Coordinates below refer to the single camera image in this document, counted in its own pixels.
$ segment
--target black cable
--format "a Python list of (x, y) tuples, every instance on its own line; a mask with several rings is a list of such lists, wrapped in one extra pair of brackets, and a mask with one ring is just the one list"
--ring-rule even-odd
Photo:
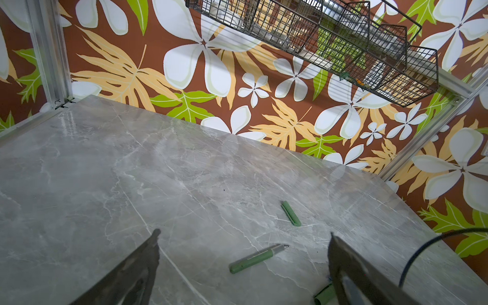
[(408, 260), (408, 263), (405, 265), (405, 268), (403, 269), (402, 276), (400, 277), (400, 281), (398, 282), (398, 287), (402, 288), (403, 283), (405, 282), (405, 277), (407, 276), (407, 272), (410, 269), (410, 267), (413, 264), (413, 261), (422, 253), (427, 247), (429, 247), (431, 244), (438, 242), (439, 240), (442, 240), (447, 237), (451, 237), (454, 235), (460, 235), (460, 234), (465, 234), (465, 233), (474, 233), (474, 232), (485, 232), (488, 233), (488, 228), (468, 228), (468, 229), (461, 229), (461, 230), (455, 230), (449, 233), (444, 233), (442, 235), (439, 235), (430, 241), (426, 242), (425, 244), (422, 245), (413, 255), (410, 257)]

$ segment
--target green marker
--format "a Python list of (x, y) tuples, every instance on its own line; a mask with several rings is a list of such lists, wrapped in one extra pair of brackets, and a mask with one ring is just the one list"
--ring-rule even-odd
[(260, 263), (262, 261), (265, 261), (269, 258), (272, 258), (274, 255), (280, 253), (281, 251), (285, 250), (288, 248), (289, 245), (287, 244), (279, 244), (277, 246), (274, 246), (272, 248), (266, 249), (265, 251), (261, 251), (256, 253), (256, 255), (251, 256), (248, 259), (244, 259), (240, 262), (237, 262), (233, 265), (230, 266), (230, 273), (234, 274), (239, 271), (242, 271), (246, 268), (249, 268), (257, 263)]

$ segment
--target black wire basket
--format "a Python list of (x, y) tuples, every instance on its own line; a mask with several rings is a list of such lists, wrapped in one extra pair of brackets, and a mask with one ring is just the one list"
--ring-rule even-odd
[(186, 6), (408, 106), (439, 87), (437, 50), (410, 43), (407, 27), (374, 21), (369, 1), (186, 0)]

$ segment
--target wire basket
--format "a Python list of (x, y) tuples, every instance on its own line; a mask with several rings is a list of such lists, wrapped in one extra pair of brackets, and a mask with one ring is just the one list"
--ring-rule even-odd
[(374, 21), (369, 1), (186, 0), (228, 27), (306, 60), (400, 106), (437, 91), (437, 51), (410, 45), (407, 27)]

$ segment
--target pen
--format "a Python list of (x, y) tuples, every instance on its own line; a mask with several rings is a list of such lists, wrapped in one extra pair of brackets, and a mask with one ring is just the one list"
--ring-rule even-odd
[(251, 256), (250, 258), (241, 260), (233, 265), (230, 266), (230, 273), (234, 274), (246, 268), (249, 268), (257, 263), (265, 261), (269, 258), (272, 258), (274, 255), (280, 253), (281, 251), (288, 248), (289, 245), (287, 244), (279, 244), (267, 250), (261, 251), (256, 253), (256, 255)]

